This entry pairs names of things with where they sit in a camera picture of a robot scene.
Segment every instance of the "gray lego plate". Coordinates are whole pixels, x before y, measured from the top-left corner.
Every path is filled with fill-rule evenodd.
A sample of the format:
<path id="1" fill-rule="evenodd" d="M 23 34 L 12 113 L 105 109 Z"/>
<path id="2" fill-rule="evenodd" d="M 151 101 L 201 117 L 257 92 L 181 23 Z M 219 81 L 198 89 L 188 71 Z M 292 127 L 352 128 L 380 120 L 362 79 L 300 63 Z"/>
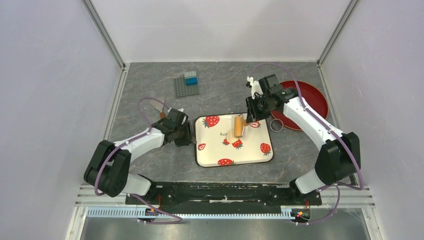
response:
<path id="1" fill-rule="evenodd" d="M 175 88 L 175 97 L 181 98 L 186 96 L 198 95 L 199 94 L 199 85 L 186 85 L 186 79 L 184 77 L 175 78 L 173 80 L 173 85 Z"/>

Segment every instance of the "floor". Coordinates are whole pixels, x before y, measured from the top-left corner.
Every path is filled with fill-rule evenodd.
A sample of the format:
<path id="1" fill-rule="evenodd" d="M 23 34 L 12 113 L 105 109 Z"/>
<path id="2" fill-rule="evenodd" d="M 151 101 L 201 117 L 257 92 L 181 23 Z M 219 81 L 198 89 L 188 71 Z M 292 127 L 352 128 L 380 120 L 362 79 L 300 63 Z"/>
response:
<path id="1" fill-rule="evenodd" d="M 193 121 L 199 116 L 246 112 L 245 98 L 250 88 L 246 77 L 257 62 L 159 62 L 131 63 L 111 131 L 110 141 L 123 140 L 144 131 L 148 124 L 137 110 L 143 97 L 165 96 L 166 104 L 184 108 Z M 324 86 L 316 63 L 286 62 L 299 81 L 307 82 L 322 93 Z M 175 98 L 173 79 L 184 72 L 196 71 L 200 95 Z M 276 74 L 282 81 L 290 76 L 275 66 L 263 66 L 253 75 L 260 79 Z M 142 110 L 150 121 L 159 113 L 146 101 Z M 333 123 L 331 115 L 327 117 Z M 202 168 L 195 162 L 194 147 L 176 147 L 173 143 L 153 149 L 130 166 L 133 174 L 154 181 L 273 182 L 288 183 L 314 167 L 318 150 L 304 132 L 270 130 L 274 157 L 268 163 Z"/>
<path id="2" fill-rule="evenodd" d="M 312 221 L 327 215 L 313 209 Z M 186 219 L 178 225 L 144 225 L 130 218 L 87 218 L 82 240 L 369 240 L 361 209 L 339 209 L 316 225 L 296 227 L 291 221 L 271 219 Z"/>

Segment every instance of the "white tray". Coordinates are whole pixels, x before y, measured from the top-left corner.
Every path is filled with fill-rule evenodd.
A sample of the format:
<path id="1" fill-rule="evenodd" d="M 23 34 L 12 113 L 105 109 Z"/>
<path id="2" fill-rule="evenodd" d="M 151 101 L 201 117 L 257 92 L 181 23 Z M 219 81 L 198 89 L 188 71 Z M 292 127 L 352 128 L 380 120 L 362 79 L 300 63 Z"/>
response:
<path id="1" fill-rule="evenodd" d="M 273 147 L 265 120 L 245 127 L 239 141 L 231 136 L 234 118 L 239 115 L 240 113 L 201 116 L 195 120 L 197 164 L 210 168 L 266 163 L 273 158 Z"/>

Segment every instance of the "knife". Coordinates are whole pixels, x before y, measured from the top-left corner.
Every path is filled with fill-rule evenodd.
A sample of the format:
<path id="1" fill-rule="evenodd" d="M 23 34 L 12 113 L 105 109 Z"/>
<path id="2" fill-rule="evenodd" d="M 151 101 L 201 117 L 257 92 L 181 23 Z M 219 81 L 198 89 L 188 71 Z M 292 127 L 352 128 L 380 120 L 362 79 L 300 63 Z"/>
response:
<path id="1" fill-rule="evenodd" d="M 164 96 L 158 97 L 157 99 L 158 99 L 159 101 L 161 101 L 162 103 L 165 103 L 165 97 L 164 97 Z M 154 109 L 158 110 L 158 111 L 159 111 L 159 113 L 160 113 L 160 118 L 161 118 L 161 119 L 164 119 L 164 118 L 166 118 L 167 116 L 166 116 L 166 115 L 165 115 L 165 113 L 164 113 L 164 105 L 162 105 L 162 103 L 160 103 L 160 102 L 158 102 L 158 101 L 155 101 L 155 100 L 150 100 L 150 105 L 151 105 Z"/>

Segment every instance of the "ring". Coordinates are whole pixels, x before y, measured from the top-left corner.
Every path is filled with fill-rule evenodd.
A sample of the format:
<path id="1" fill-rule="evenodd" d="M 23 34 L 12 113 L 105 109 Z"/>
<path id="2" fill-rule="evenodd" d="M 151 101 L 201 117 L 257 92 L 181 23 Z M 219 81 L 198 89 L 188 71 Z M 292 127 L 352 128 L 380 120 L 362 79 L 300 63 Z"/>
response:
<path id="1" fill-rule="evenodd" d="M 274 130 L 274 128 L 273 128 L 273 122 L 274 122 L 275 120 L 280 121 L 280 123 L 281 123 L 281 129 L 280 129 L 280 130 L 278 130 L 278 131 L 277 131 L 277 130 Z M 269 128 L 270 128 L 273 132 L 278 133 L 278 132 L 280 132 L 281 130 L 283 130 L 283 128 L 284 128 L 284 123 L 283 123 L 283 121 L 282 121 L 281 119 L 274 118 L 274 119 L 272 119 L 272 120 L 271 120 L 271 122 L 269 123 Z"/>

